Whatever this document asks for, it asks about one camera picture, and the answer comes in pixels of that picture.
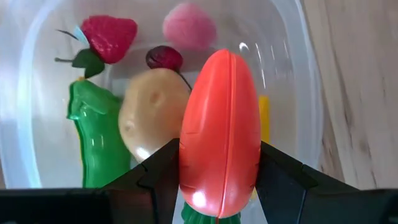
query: green plastic leek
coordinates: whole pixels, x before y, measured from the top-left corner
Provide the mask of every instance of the green plastic leek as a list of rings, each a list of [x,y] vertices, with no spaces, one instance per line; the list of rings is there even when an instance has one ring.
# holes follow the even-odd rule
[[[184,220],[184,224],[240,224],[241,214],[238,213],[228,218],[220,218],[217,221],[216,217],[210,217],[203,215],[195,211],[186,202],[184,203],[184,208],[181,212],[181,217]]]
[[[121,139],[121,100],[88,80],[70,85],[68,119],[75,121],[83,161],[83,187],[103,187],[130,170],[130,152]]]

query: wooden surface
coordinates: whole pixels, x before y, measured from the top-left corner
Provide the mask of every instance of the wooden surface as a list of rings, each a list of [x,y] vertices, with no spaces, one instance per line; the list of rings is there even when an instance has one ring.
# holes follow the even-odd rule
[[[302,0],[324,89],[320,169],[398,187],[398,1]]]

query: transparent plastic container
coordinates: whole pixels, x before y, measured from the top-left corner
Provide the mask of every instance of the transparent plastic container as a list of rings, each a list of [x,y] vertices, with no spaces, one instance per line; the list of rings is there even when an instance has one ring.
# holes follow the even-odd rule
[[[68,86],[83,70],[53,59],[72,58],[84,46],[55,30],[73,30],[95,14],[134,19],[139,30],[128,55],[91,79],[123,95],[126,80],[147,69],[146,52],[167,44],[162,23],[180,2],[8,0],[0,26],[0,156],[7,188],[81,187],[79,139],[66,115]],[[218,40],[199,55],[183,51],[183,75],[194,84],[215,49],[240,53],[258,94],[270,99],[271,144],[316,168],[323,122],[320,77],[300,1],[191,2],[216,22]],[[262,214],[258,200],[248,207],[243,223],[253,216],[245,212]]]

